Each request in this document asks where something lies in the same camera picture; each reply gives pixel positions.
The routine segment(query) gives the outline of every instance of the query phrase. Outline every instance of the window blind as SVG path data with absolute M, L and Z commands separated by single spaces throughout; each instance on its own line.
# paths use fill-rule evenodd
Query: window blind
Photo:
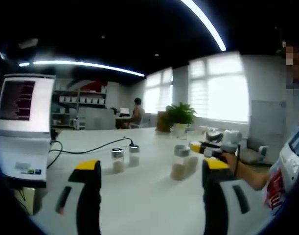
M 248 122 L 248 86 L 239 54 L 190 62 L 188 101 L 198 117 Z
M 144 92 L 144 110 L 156 114 L 172 103 L 172 68 L 147 76 Z

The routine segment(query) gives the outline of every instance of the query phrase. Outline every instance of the office room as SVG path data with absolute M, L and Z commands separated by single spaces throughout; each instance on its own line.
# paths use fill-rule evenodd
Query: office room
M 280 14 L 296 6 L 66 6 L 0 26 L 0 224 L 260 235 L 298 219 L 299 31 Z

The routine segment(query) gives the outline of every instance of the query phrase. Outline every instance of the person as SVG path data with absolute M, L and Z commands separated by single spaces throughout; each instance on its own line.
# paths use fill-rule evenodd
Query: person
M 296 41 L 287 41 L 283 43 L 283 46 L 286 54 L 287 70 L 290 72 L 289 75 L 293 81 L 290 89 L 295 89 L 299 93 L 299 45 Z M 287 152 L 299 156 L 299 128 L 283 146 L 280 154 Z M 235 155 L 224 153 L 223 157 L 227 160 L 231 171 L 234 172 L 237 162 Z M 255 190 L 261 190 L 262 201 L 269 208 L 271 215 L 276 215 L 280 211 L 288 192 L 284 187 L 279 159 L 267 173 L 257 173 L 239 162 L 236 177 L 245 180 Z
M 127 120 L 126 122 L 123 123 L 123 129 L 127 128 L 138 128 L 138 125 L 141 122 L 144 110 L 141 107 L 141 99 L 140 98 L 135 98 L 134 100 L 135 107 L 133 109 L 133 115 L 132 117 Z

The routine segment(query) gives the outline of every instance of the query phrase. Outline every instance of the glass jar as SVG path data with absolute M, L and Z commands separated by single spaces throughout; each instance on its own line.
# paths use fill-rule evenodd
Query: glass jar
M 111 151 L 113 160 L 113 171 L 114 174 L 124 172 L 124 153 L 121 148 L 114 148 Z
M 129 167 L 139 166 L 139 146 L 130 144 L 129 146 Z
M 174 180 L 183 180 L 187 176 L 187 166 L 189 160 L 189 147 L 186 145 L 176 145 L 174 147 L 174 163 L 170 177 Z

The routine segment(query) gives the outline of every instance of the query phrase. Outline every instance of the red object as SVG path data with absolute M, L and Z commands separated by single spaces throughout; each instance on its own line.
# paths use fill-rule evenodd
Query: red object
M 101 92 L 101 86 L 106 86 L 108 82 L 94 81 L 83 87 L 81 87 L 81 91 L 96 91 Z

